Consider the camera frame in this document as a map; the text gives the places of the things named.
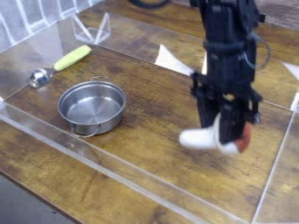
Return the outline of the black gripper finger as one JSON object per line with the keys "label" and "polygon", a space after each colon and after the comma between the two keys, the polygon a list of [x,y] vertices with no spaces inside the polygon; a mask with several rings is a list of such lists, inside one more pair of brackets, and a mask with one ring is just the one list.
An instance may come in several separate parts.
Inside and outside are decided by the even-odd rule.
{"label": "black gripper finger", "polygon": [[249,100],[226,101],[220,111],[220,142],[250,144]]}
{"label": "black gripper finger", "polygon": [[198,110],[201,117],[201,126],[209,128],[214,124],[216,117],[221,112],[220,103],[204,96],[198,97]]}

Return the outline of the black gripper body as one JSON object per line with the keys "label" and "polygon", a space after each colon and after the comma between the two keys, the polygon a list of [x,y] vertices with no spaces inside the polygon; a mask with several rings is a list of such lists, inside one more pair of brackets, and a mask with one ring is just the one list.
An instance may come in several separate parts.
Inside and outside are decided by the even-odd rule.
{"label": "black gripper body", "polygon": [[262,102],[262,95],[250,85],[244,86],[242,89],[234,87],[229,89],[217,88],[209,82],[208,75],[194,72],[192,74],[192,95],[197,98],[197,101],[200,96],[216,100],[220,103],[220,110],[225,102],[249,100],[248,120],[250,123],[261,122],[260,103]]}

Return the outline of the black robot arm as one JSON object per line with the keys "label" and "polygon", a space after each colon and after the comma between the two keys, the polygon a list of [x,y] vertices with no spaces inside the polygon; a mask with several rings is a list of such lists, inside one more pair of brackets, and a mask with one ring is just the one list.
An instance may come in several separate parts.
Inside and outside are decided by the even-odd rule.
{"label": "black robot arm", "polygon": [[256,0],[196,0],[206,30],[208,73],[192,74],[201,126],[220,125],[220,142],[242,137],[248,123],[258,123],[262,95],[253,88],[260,13]]}

